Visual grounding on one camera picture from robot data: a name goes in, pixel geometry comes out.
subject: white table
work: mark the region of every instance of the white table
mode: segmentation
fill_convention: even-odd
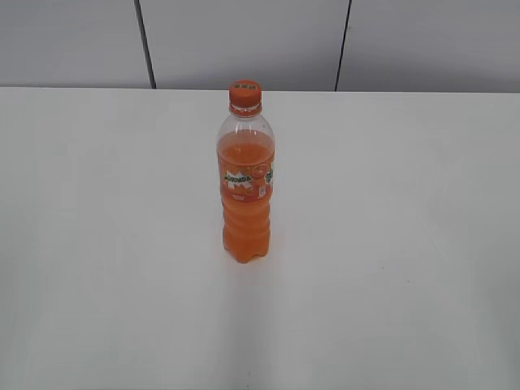
[[[520,387],[520,95],[264,96],[241,266],[225,92],[0,89],[1,390]]]

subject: orange bottle cap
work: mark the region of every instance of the orange bottle cap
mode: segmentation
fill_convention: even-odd
[[[238,80],[229,87],[231,111],[240,116],[254,116],[262,111],[262,86],[252,80]]]

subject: white wall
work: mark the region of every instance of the white wall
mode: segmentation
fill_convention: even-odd
[[[348,0],[141,0],[158,88],[328,90]]]
[[[353,0],[339,90],[520,92],[520,1]]]
[[[1,0],[0,86],[149,88],[132,0]]]

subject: bottle label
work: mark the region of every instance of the bottle label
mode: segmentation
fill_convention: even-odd
[[[257,202],[273,191],[274,154],[254,167],[238,167],[219,158],[220,192],[242,203]]]

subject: orange soda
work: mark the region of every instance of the orange soda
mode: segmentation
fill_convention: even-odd
[[[262,112],[262,87],[239,80],[229,88],[231,114],[219,132],[223,245],[242,263],[265,256],[271,237],[275,136]]]

